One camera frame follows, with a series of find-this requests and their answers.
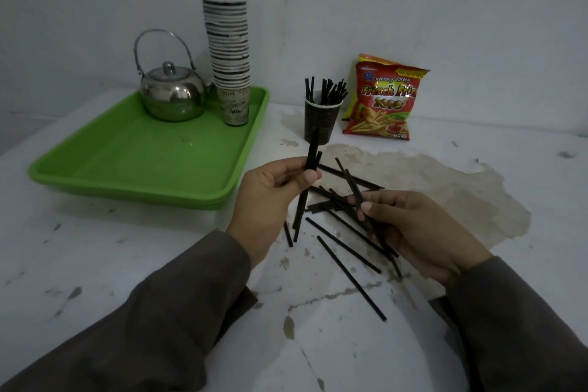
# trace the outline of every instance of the green plastic tray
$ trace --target green plastic tray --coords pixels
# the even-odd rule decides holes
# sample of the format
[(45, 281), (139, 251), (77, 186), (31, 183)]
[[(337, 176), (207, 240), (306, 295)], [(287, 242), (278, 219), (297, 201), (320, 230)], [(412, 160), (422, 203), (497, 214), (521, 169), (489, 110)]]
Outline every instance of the green plastic tray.
[(231, 127), (214, 91), (206, 111), (184, 122), (152, 117), (135, 92), (36, 160), (29, 176), (73, 194), (219, 209), (239, 181), (269, 92), (251, 87), (249, 98), (249, 123)]

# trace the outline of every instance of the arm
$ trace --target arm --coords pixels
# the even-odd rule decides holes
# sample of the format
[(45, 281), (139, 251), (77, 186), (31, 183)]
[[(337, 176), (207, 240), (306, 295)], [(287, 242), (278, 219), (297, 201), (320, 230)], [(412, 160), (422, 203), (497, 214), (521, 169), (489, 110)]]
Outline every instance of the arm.
[(486, 391), (588, 390), (588, 349), (500, 258), (447, 288)]
[(245, 288), (250, 267), (231, 236), (213, 231), (137, 285), (117, 310), (0, 390), (200, 389), (204, 358), (221, 327), (256, 302)]
[(437, 203), (410, 191), (364, 197), (362, 212), (391, 225), (388, 244), (424, 277), (446, 287), (447, 296), (432, 306), (460, 336), (472, 390), (588, 390), (588, 349), (537, 293)]
[(306, 158), (243, 176), (226, 232), (213, 231), (151, 274), (92, 327), (16, 375), (0, 392), (199, 390), (204, 359), (257, 299), (245, 287), (268, 254), (288, 205), (320, 178)]

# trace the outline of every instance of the hand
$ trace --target hand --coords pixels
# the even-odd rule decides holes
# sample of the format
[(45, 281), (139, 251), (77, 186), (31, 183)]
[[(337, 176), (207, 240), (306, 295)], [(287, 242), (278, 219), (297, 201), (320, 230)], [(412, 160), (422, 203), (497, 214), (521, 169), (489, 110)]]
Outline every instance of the hand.
[(250, 256), (251, 268), (268, 254), (282, 230), (290, 202), (321, 178), (320, 172), (304, 170), (305, 164), (306, 157), (286, 158), (243, 176), (226, 232)]
[[(386, 228), (386, 243), (424, 277), (448, 285), (462, 272), (492, 257), (472, 233), (427, 195), (372, 191), (363, 196), (361, 211), (393, 225)], [(349, 202), (355, 204), (352, 195)]]

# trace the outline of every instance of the teapot lid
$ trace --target teapot lid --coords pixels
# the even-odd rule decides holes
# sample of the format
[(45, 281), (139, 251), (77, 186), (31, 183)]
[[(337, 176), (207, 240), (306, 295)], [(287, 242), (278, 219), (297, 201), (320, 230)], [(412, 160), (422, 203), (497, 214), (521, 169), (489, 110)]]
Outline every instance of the teapot lid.
[(186, 67), (176, 67), (173, 62), (165, 61), (161, 67), (148, 72), (147, 77), (156, 81), (172, 82), (187, 78), (191, 72)]

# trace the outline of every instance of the teapot handle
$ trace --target teapot handle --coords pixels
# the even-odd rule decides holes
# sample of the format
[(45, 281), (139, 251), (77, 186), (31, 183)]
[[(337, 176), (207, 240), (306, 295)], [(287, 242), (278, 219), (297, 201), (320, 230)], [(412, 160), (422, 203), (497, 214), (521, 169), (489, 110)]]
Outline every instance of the teapot handle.
[(141, 68), (141, 65), (139, 64), (139, 55), (137, 54), (137, 45), (139, 44), (139, 39), (141, 39), (145, 34), (147, 34), (148, 32), (166, 32), (168, 34), (171, 34), (174, 38), (176, 38), (177, 40), (179, 40), (182, 45), (184, 46), (184, 48), (186, 48), (186, 52), (187, 52), (187, 56), (190, 58), (190, 65), (192, 66), (192, 69), (194, 71), (196, 71), (196, 68), (194, 66), (194, 61), (192, 61), (192, 54), (190, 53), (190, 50), (188, 49), (186, 42), (184, 42), (182, 40), (182, 38), (180, 38), (180, 36), (178, 36), (175, 33), (169, 32), (167, 30), (163, 30), (161, 28), (151, 28), (151, 30), (145, 30), (144, 32), (142, 32), (137, 39), (135, 39), (135, 46), (133, 48), (133, 51), (135, 53), (135, 63), (137, 64), (137, 71), (139, 72), (139, 74), (141, 76), (145, 76), (145, 72), (143, 71), (143, 69)]

